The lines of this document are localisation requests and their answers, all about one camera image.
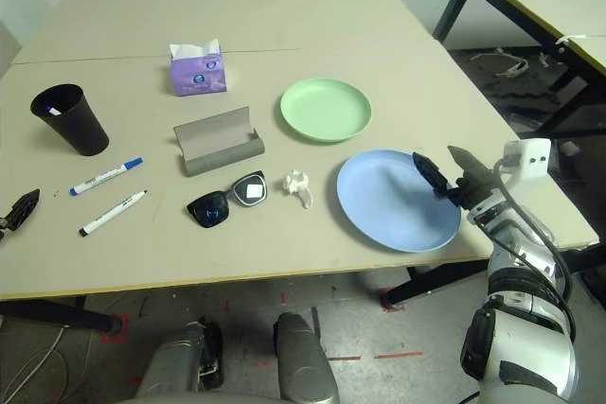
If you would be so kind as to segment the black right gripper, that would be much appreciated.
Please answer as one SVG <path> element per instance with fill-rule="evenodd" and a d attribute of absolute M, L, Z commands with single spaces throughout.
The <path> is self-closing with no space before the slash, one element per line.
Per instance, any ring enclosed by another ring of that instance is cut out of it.
<path fill-rule="evenodd" d="M 446 177 L 428 157 L 414 152 L 413 163 L 438 198 L 447 198 L 455 206 L 472 210 L 492 194 L 492 190 L 497 187 L 496 179 L 468 150 L 449 146 L 448 151 L 463 170 L 463 177 L 455 180 L 455 186 L 449 186 Z"/>

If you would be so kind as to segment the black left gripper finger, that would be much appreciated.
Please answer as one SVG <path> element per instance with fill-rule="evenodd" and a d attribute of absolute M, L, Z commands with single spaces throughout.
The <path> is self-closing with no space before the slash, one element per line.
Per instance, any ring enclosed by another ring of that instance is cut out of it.
<path fill-rule="evenodd" d="M 36 188 L 21 196 L 4 216 L 4 229 L 16 231 L 31 215 L 40 198 L 40 189 Z"/>

